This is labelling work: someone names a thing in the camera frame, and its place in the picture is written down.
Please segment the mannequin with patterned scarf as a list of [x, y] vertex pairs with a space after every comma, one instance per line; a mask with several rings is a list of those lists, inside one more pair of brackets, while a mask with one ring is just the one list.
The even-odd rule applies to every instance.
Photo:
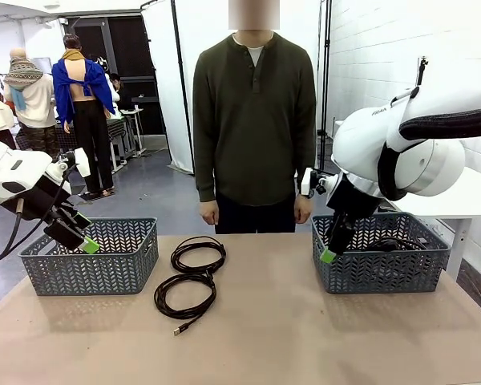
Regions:
[[14, 105], [17, 120], [34, 151], [56, 160], [60, 146], [55, 125], [55, 91], [52, 76], [41, 71], [23, 48], [10, 51], [10, 68], [4, 78], [5, 98]]

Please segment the person's left forearm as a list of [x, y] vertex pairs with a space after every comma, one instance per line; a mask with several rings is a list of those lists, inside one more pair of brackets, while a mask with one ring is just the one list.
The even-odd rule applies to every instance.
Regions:
[[305, 170], [313, 168], [315, 165], [316, 147], [314, 130], [307, 132], [299, 131], [293, 138], [293, 162], [297, 174], [297, 191], [300, 193]]

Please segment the person's right hand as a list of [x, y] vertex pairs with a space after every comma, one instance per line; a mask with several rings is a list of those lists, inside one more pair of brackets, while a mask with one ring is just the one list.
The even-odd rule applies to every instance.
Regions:
[[200, 202], [200, 215], [208, 225], [217, 225], [219, 221], [219, 207], [216, 201]]

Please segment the mannequin with blue shirt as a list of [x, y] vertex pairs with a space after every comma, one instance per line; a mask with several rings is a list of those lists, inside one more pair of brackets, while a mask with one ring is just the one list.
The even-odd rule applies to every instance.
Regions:
[[107, 128], [115, 112], [111, 89], [103, 68], [83, 56], [78, 36], [65, 34], [63, 45], [63, 56], [51, 70], [55, 106], [64, 131], [75, 133], [87, 155], [86, 197], [105, 197], [114, 190]]

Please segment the person in dark green shirt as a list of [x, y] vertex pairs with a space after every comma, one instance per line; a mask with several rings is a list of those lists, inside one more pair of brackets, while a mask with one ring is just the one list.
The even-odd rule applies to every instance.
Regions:
[[293, 138], [316, 132], [313, 65], [281, 37], [280, 0], [228, 0], [232, 33], [203, 51], [193, 76], [194, 132], [216, 142], [219, 234], [297, 227]]

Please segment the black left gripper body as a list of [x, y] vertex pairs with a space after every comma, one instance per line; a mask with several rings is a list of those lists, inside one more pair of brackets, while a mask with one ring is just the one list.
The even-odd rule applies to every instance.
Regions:
[[55, 220], [61, 220], [67, 225], [76, 225], [78, 211], [69, 202], [71, 184], [68, 180], [54, 181], [47, 174], [38, 175], [34, 181], [31, 177], [20, 179], [19, 175], [3, 174], [0, 176], [0, 204], [12, 213], [17, 212], [18, 201], [23, 199], [22, 219], [32, 221], [42, 219], [50, 225]]

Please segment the seated person in background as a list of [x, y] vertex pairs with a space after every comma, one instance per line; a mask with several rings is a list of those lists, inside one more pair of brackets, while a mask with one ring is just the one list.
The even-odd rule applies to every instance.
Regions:
[[116, 73], [110, 73], [110, 80], [119, 95], [119, 101], [117, 106], [121, 111], [132, 111], [134, 109], [134, 104], [131, 100], [131, 95], [127, 88], [124, 86], [123, 81]]

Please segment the black light stand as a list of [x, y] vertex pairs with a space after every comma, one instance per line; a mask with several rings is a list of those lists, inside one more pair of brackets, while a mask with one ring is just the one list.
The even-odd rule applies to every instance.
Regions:
[[325, 167], [325, 146], [328, 89], [329, 89], [329, 49], [331, 44], [331, 22], [333, 0], [320, 1], [319, 35], [317, 53], [317, 167]]

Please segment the white photo backdrop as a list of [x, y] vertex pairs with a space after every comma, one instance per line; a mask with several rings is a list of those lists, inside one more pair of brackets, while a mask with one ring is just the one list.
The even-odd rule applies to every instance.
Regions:
[[[276, 30], [308, 52], [316, 93], [320, 1], [280, 0], [280, 24]], [[192, 79], [197, 59], [202, 51], [228, 37], [232, 29], [228, 25], [228, 0], [176, 0], [176, 10], [192, 133]], [[191, 174], [170, 0], [143, 4], [141, 16], [156, 72], [171, 165]]]

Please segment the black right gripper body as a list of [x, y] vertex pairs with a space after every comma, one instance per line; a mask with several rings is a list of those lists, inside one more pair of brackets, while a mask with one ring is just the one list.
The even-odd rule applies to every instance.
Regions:
[[354, 219], [370, 217], [378, 208], [382, 199], [358, 190], [344, 174], [339, 174], [339, 181], [329, 194], [326, 206], [339, 214], [346, 214]]

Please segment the person's right forearm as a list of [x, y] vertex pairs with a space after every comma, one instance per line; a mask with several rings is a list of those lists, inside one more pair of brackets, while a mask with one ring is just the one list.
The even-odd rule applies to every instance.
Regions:
[[215, 151], [216, 142], [210, 135], [201, 130], [194, 132], [196, 189], [201, 203], [216, 199], [214, 180]]

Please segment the person's left hand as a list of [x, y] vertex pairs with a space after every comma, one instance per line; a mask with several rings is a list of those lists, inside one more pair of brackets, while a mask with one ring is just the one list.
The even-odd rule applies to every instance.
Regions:
[[313, 210], [313, 202], [310, 198], [297, 195], [294, 203], [294, 217], [297, 224], [307, 222]]

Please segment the grey plastic lattice basket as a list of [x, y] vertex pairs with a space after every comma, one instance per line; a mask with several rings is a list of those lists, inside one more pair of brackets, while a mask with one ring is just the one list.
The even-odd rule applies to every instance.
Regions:
[[138, 294], [157, 262], [157, 219], [92, 218], [83, 230], [94, 253], [42, 235], [19, 253], [39, 296]]
[[426, 293], [436, 290], [451, 247], [409, 213], [376, 213], [356, 224], [348, 249], [321, 261], [332, 216], [313, 218], [313, 263], [330, 294]]

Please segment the black backdrop stand pole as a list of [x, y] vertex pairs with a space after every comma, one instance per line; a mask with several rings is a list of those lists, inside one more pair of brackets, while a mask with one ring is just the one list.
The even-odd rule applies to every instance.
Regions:
[[184, 62], [183, 62], [183, 56], [181, 51], [181, 45], [180, 45], [180, 31], [179, 31], [178, 18], [177, 18], [176, 0], [170, 0], [170, 7], [172, 12], [172, 22], [173, 22], [175, 41], [176, 41], [176, 56], [177, 56], [177, 62], [179, 67], [179, 73], [180, 73], [180, 86], [181, 86], [181, 93], [182, 93], [182, 99], [183, 99], [183, 105], [184, 105], [185, 127], [187, 131], [188, 146], [189, 146], [189, 152], [190, 152], [190, 158], [191, 158], [191, 164], [192, 164], [191, 175], [194, 176], [195, 163], [194, 163], [193, 145], [192, 145], [192, 133], [191, 133], [191, 124], [190, 124], [191, 122], [190, 122], [190, 114], [189, 114], [189, 108], [188, 108], [187, 88], [186, 88], [186, 83], [184, 78], [185, 77]]

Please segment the black double door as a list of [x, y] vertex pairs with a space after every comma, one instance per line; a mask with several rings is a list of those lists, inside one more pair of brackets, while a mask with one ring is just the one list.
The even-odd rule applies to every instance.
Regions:
[[141, 16], [74, 17], [68, 19], [64, 30], [79, 36], [87, 58], [103, 57], [109, 71], [120, 77], [134, 105], [143, 109], [140, 113], [143, 134], [164, 134], [156, 73]]

